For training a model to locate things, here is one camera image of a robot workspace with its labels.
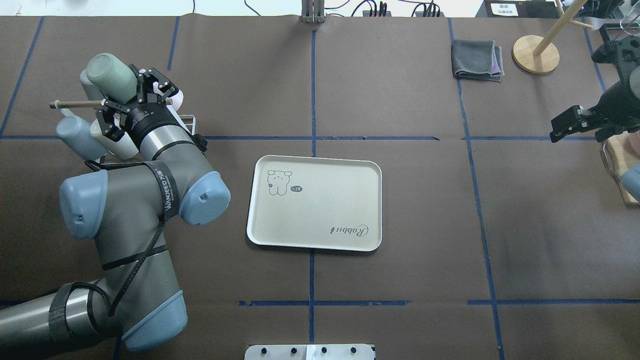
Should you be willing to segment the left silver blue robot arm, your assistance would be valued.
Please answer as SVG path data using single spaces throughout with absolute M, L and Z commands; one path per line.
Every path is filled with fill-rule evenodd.
M 119 337 L 132 352 L 161 346 L 188 323 L 163 230 L 174 217 L 195 226 L 222 215 L 231 194 L 167 100 L 179 88 L 158 69 L 96 55 L 85 70 L 103 95 L 102 136 L 128 135 L 141 162 L 100 164 L 67 178 L 59 197 L 76 239 L 93 239 L 103 278 L 74 281 L 1 311 L 1 358 L 45 359 Z

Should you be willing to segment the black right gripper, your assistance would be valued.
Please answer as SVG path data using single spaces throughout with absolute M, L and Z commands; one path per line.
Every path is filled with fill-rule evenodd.
M 597 64 L 612 64 L 618 82 L 602 93 L 596 105 L 584 109 L 572 105 L 551 120 L 550 141 L 556 143 L 574 133 L 595 131 L 595 140 L 638 132 L 640 127 L 640 45 L 639 37 L 625 35 L 611 39 L 609 28 L 599 29 L 603 43 L 591 55 Z

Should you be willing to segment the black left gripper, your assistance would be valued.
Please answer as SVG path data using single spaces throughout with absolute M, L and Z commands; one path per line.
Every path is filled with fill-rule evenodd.
M 142 69 L 129 65 L 134 73 L 134 102 L 137 107 L 103 99 L 96 111 L 101 135 L 118 142 L 125 132 L 140 151 L 166 151 L 176 145 L 192 145 L 206 151 L 208 141 L 199 133 L 190 131 L 176 110 L 168 105 L 168 98 L 178 95 L 179 88 L 156 68 Z M 123 129 L 115 123 L 115 116 L 125 116 Z

